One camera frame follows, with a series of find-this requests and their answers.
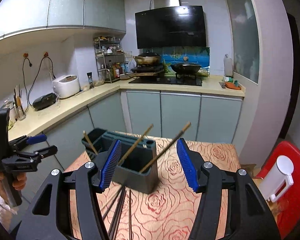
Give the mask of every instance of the rice cooker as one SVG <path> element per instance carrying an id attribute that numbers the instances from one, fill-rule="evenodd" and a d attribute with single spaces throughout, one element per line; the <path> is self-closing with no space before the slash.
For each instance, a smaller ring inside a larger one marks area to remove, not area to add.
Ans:
<path id="1" fill-rule="evenodd" d="M 53 80 L 52 87 L 60 98 L 68 98 L 80 91 L 79 78 L 75 75 L 64 75 Z"/>

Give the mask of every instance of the pepper grinder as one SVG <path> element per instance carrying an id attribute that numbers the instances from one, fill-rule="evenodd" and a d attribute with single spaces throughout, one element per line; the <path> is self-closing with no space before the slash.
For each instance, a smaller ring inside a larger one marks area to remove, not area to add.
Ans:
<path id="1" fill-rule="evenodd" d="M 94 85 L 93 85 L 93 81 L 92 81 L 92 72 L 88 72 L 87 73 L 87 76 L 88 76 L 88 81 L 89 81 L 89 85 L 90 85 L 90 89 L 91 88 L 94 88 Z"/>

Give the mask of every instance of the blue tile backsplash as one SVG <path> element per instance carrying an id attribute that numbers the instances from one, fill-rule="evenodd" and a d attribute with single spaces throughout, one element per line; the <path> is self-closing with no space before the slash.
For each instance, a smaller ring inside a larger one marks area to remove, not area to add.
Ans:
<path id="1" fill-rule="evenodd" d="M 197 63 L 202 68 L 210 65 L 210 48 L 208 47 L 163 47 L 143 49 L 143 52 L 155 52 L 162 56 L 166 69 L 166 76 L 174 76 L 175 72 L 170 65 L 176 62 L 184 62 L 183 57 L 188 57 L 188 62 Z"/>

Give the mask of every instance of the knife block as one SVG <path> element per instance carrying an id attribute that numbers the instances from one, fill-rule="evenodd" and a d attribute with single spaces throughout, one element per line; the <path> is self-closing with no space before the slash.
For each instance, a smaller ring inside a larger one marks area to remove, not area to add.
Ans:
<path id="1" fill-rule="evenodd" d="M 96 128 L 91 131 L 88 134 L 88 137 L 98 152 L 107 151 L 115 139 L 120 140 L 121 157 L 133 145 L 133 143 L 138 140 L 138 138 L 134 136 L 110 132 L 100 128 Z M 86 147 L 86 152 L 90 160 L 98 165 L 98 155 L 95 155 L 85 138 L 82 139 L 82 143 Z M 143 139 L 124 160 L 122 165 L 117 166 L 112 177 L 112 181 L 142 193 L 152 193 L 158 183 L 157 162 L 143 173 L 139 173 L 139 171 L 156 155 L 157 151 L 155 141 Z"/>

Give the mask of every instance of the white bottle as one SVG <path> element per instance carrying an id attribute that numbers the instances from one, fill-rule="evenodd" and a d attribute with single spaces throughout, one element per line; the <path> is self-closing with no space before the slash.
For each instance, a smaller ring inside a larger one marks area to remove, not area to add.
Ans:
<path id="1" fill-rule="evenodd" d="M 226 77 L 233 77 L 232 58 L 229 58 L 228 54 L 225 55 L 225 58 L 223 59 L 223 63 L 224 63 L 224 66 L 225 66 L 225 76 Z"/>
<path id="2" fill-rule="evenodd" d="M 276 202 L 293 185 L 293 170 L 292 161 L 287 156 L 280 155 L 258 187 L 263 198 Z M 284 183 L 285 187 L 278 192 Z"/>

